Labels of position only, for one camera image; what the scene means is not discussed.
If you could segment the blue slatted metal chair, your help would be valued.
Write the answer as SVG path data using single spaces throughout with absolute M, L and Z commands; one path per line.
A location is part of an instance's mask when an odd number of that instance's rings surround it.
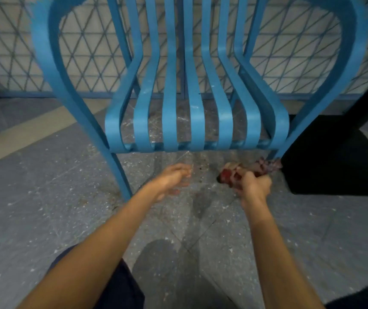
M 338 57 L 327 78 L 290 122 L 287 109 L 280 98 L 262 79 L 250 63 L 254 42 L 267 0 L 257 0 L 243 46 L 246 6 L 248 0 L 238 1 L 234 35 L 234 55 L 237 71 L 227 55 L 227 27 L 230 0 L 221 0 L 218 22 L 218 58 L 234 94 L 246 114 L 245 139 L 233 140 L 234 101 L 229 101 L 215 70 L 210 54 L 211 0 L 202 0 L 202 62 L 207 73 L 212 97 L 218 113 L 218 140 L 205 140 L 205 114 L 193 56 L 193 0 L 182 0 L 183 52 L 190 108 L 191 140 L 177 140 L 176 125 L 176 24 L 174 0 L 164 0 L 167 28 L 167 70 L 162 101 L 162 142 L 152 142 L 149 136 L 149 109 L 160 60 L 158 20 L 155 0 L 146 0 L 151 56 L 141 84 L 137 79 L 144 52 L 136 0 L 126 0 L 133 42 L 133 56 L 126 39 L 116 0 L 107 0 L 111 18 L 125 60 L 126 72 L 112 96 L 105 117 L 105 130 L 76 91 L 60 51 L 60 22 L 74 7 L 85 0 L 37 0 L 32 6 L 31 36 L 38 65 L 45 81 L 52 88 L 76 121 L 89 135 L 115 176 L 125 201 L 133 193 L 116 154 L 155 151 L 224 151 L 270 150 L 270 159 L 281 158 L 303 131 L 336 99 L 358 71 L 368 43 L 368 13 L 361 0 L 304 0 L 332 13 L 341 27 Z

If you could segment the person's left forearm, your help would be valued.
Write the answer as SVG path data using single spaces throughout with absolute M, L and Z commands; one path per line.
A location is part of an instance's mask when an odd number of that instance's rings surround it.
M 155 182 L 142 187 L 57 262 L 17 309 L 92 309 L 159 194 Z

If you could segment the black table leg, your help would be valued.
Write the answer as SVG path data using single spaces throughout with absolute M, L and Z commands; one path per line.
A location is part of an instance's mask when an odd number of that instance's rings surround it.
M 356 130 L 359 130 L 368 122 L 368 89 L 367 91 L 345 112 L 338 122 L 332 127 L 332 135 L 327 136 L 329 148 L 335 149 L 346 141 Z

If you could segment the person's right hand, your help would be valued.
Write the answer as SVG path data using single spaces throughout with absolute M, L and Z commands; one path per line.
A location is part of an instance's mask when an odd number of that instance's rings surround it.
M 245 212 L 251 211 L 255 207 L 267 204 L 267 197 L 272 186 L 272 179 L 269 175 L 257 177 L 255 183 L 243 190 L 235 190 L 240 198 Z

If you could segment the red cloth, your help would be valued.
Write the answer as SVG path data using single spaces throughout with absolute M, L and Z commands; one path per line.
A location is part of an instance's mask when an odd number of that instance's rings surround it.
M 282 169 L 281 159 L 266 160 L 263 157 L 244 166 L 238 162 L 228 162 L 217 176 L 217 182 L 228 185 L 230 188 L 242 190 L 242 177 L 245 172 L 253 172 L 255 177 L 268 175 Z

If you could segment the person's dark trousers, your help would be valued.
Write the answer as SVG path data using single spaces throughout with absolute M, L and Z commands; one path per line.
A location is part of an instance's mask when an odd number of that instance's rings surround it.
M 224 299 L 216 292 L 209 292 L 212 287 L 195 287 L 194 295 L 185 294 L 184 298 L 175 298 L 178 305 L 172 305 L 171 309 L 179 309 L 179 306 L 184 305 L 186 309 L 223 309 L 229 303 L 228 298 Z M 145 300 L 139 284 L 121 259 L 93 309 L 144 309 Z M 368 287 L 324 306 L 325 309 L 368 309 Z

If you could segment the person's right forearm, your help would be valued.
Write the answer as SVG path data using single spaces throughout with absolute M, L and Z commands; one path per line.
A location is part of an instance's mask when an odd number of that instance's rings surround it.
M 325 309 L 297 267 L 266 201 L 242 197 L 265 309 Z

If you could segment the person's left hand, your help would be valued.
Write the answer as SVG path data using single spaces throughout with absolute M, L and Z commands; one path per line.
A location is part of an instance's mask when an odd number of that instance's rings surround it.
M 174 164 L 166 167 L 148 184 L 153 203 L 163 200 L 166 196 L 175 196 L 180 189 L 190 185 L 192 166 L 188 164 Z

